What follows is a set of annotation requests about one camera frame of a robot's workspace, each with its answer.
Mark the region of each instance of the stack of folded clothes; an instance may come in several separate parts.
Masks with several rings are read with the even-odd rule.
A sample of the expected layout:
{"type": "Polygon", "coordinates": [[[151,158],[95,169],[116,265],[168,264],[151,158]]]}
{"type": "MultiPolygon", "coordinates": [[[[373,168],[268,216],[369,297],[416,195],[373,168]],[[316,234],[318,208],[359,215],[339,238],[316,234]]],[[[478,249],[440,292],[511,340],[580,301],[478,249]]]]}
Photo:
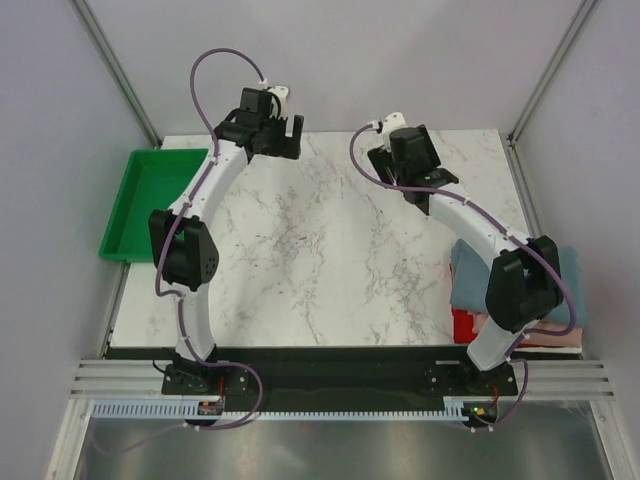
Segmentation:
{"type": "MultiPolygon", "coordinates": [[[[522,348],[539,351],[553,348],[554,352],[580,353],[582,351],[582,331],[586,321],[584,294],[580,280],[578,254],[573,248],[560,247],[560,271],[576,304],[578,319],[576,328],[565,336],[531,334],[522,348]]],[[[470,343],[487,321],[488,313],[484,298],[489,285],[489,267],[480,256],[464,241],[458,240],[451,249],[451,311],[453,313],[453,339],[455,343],[470,343]]],[[[564,330],[569,324],[569,309],[564,301],[552,310],[548,317],[538,322],[536,328],[544,330],[564,330]]]]}

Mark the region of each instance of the white cable organizer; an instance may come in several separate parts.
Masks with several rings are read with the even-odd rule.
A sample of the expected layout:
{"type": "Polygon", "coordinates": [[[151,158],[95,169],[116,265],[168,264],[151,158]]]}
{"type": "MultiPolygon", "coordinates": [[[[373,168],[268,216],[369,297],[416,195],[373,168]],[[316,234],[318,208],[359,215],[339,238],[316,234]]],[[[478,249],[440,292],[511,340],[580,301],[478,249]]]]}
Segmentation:
{"type": "MultiPolygon", "coordinates": [[[[215,403],[217,398],[204,399],[215,403]]],[[[146,420],[213,420],[241,418],[247,412],[224,412],[223,415],[198,413],[198,400],[182,399],[103,399],[93,404],[93,418],[146,420]]],[[[260,412],[256,420],[304,421],[440,421],[462,422],[469,418],[462,414],[461,401],[445,400],[444,410],[394,412],[260,412]]]]}

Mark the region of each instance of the black cable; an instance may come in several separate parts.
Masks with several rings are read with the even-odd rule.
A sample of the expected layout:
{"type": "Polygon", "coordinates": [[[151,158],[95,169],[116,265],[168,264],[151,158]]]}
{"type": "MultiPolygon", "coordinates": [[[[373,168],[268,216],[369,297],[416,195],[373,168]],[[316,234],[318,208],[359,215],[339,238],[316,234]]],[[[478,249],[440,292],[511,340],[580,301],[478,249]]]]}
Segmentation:
{"type": "Polygon", "coordinates": [[[231,110],[229,112],[229,114],[225,117],[224,121],[225,122],[230,122],[231,120],[233,120],[234,118],[236,118],[236,115],[238,113],[238,110],[240,110],[239,108],[234,108],[233,110],[231,110]]]}
{"type": "Polygon", "coordinates": [[[275,93],[272,93],[273,99],[276,101],[276,105],[278,106],[278,114],[276,118],[280,118],[280,114],[282,113],[282,102],[280,101],[280,97],[278,97],[275,93]]]}
{"type": "Polygon", "coordinates": [[[167,374],[167,372],[165,370],[162,370],[158,365],[156,365],[156,361],[155,360],[151,360],[151,365],[153,365],[153,368],[158,370],[162,375],[166,375],[167,374]]]}

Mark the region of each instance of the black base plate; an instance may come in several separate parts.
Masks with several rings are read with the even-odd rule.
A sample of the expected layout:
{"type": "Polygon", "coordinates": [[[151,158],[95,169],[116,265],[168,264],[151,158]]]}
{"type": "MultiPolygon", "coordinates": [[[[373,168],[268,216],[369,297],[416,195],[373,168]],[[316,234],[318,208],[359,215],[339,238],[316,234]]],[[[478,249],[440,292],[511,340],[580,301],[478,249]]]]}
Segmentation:
{"type": "MultiPolygon", "coordinates": [[[[493,385],[500,395],[517,394],[509,365],[478,375],[465,347],[220,348],[217,360],[257,370],[264,412],[438,411],[444,396],[490,397],[493,385]]],[[[217,395],[221,375],[227,411],[247,411],[257,401],[257,381],[242,369],[212,369],[208,383],[176,390],[172,367],[165,394],[217,395]]]]}

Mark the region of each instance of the red cloth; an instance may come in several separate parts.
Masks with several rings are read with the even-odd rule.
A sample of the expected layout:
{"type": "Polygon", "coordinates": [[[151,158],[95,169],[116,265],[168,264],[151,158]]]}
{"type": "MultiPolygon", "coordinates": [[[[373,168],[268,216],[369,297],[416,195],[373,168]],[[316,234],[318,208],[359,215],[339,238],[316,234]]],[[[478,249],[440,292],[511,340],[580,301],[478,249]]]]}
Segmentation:
{"type": "Polygon", "coordinates": [[[473,333],[473,315],[466,310],[451,307],[453,314],[453,343],[471,343],[477,337],[473,333]]]}

